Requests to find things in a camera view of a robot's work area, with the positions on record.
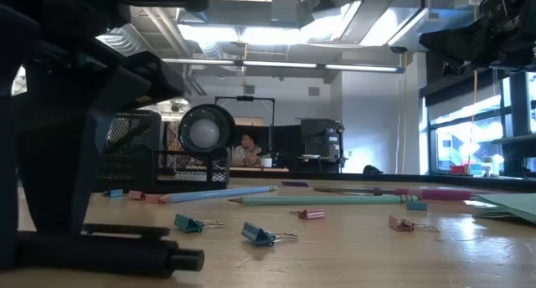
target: person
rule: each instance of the person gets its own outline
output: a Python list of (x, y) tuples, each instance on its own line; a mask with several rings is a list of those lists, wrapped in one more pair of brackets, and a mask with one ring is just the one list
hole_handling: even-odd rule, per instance
[(233, 167), (259, 167), (260, 156), (262, 151), (257, 143), (256, 134), (248, 132), (242, 136), (242, 145), (233, 151), (231, 166)]

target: paper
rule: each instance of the paper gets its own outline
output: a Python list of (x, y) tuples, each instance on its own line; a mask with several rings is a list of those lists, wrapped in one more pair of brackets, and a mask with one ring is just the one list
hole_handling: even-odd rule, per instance
[(496, 205), (495, 208), (478, 208), (475, 217), (519, 217), (536, 224), (536, 193), (477, 194), (472, 200)]

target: pencil tip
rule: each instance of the pencil tip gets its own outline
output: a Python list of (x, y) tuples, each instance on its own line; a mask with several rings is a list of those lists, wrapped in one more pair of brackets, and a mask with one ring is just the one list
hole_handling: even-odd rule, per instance
[(243, 204), (242, 198), (229, 199), (230, 202)]

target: teal binder clip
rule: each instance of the teal binder clip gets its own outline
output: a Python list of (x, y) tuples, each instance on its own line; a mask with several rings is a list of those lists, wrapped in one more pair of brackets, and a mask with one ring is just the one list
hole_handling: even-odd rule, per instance
[(298, 241), (298, 236), (295, 234), (273, 234), (269, 233), (257, 225), (251, 224), (249, 222), (244, 223), (244, 228), (242, 229), (242, 235), (245, 236), (248, 240), (253, 242), (255, 245), (259, 246), (274, 246), (277, 242), (283, 241)]
[(103, 194), (104, 194), (105, 197), (110, 197), (110, 198), (122, 197), (123, 196), (123, 190), (122, 189), (117, 189), (117, 190), (111, 190), (111, 191), (104, 191)]
[(205, 227), (224, 227), (223, 222), (218, 220), (196, 220), (180, 213), (175, 216), (173, 223), (185, 233), (200, 233)]

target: ceiling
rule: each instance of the ceiling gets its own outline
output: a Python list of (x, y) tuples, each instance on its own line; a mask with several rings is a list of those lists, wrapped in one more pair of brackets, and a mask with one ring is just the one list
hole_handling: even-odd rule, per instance
[[(400, 58), (388, 46), (370, 46), (387, 44), (405, 46), (409, 50), (425, 50), (418, 44), (420, 33), (454, 28), (467, 25), (472, 20), (473, 0), (332, 0), (338, 7), (359, 2), (355, 15), (346, 17), (341, 12), (340, 21), (345, 28), (340, 38), (318, 41), (307, 40), (307, 44), (248, 44), (247, 59), (262, 61), (339, 63), (339, 64), (371, 64), (398, 65)], [(297, 14), (288, 18), (285, 10), (288, 3), (297, 5)], [(241, 35), (251, 26), (272, 28), (293, 28), (300, 32), (314, 20), (314, 9), (320, 0), (213, 0), (211, 7), (204, 13), (187, 13), (176, 8), (131, 8), (131, 25), (112, 31), (111, 33), (126, 36), (127, 41), (121, 42), (123, 54), (133, 54), (140, 50), (150, 50), (161, 58), (176, 59), (179, 57), (207, 58), (208, 51), (194, 40), (184, 38), (185, 32), (180, 25), (194, 27), (228, 27)], [(192, 23), (200, 18), (203, 23)], [(329, 30), (329, 23), (323, 23), (312, 30), (313, 34), (322, 35)], [(214, 42), (216, 52), (228, 59), (243, 59), (245, 47), (234, 42)], [(234, 66), (193, 66), (184, 68), (181, 64), (173, 67), (183, 74), (196, 76), (212, 75), (219, 78), (242, 76), (242, 69)], [(274, 77), (283, 80), (287, 77), (322, 78), (330, 84), (337, 76), (337, 71), (315, 69), (277, 69), (266, 67), (248, 67), (248, 76)], [(202, 86), (191, 87), (193, 92)]]

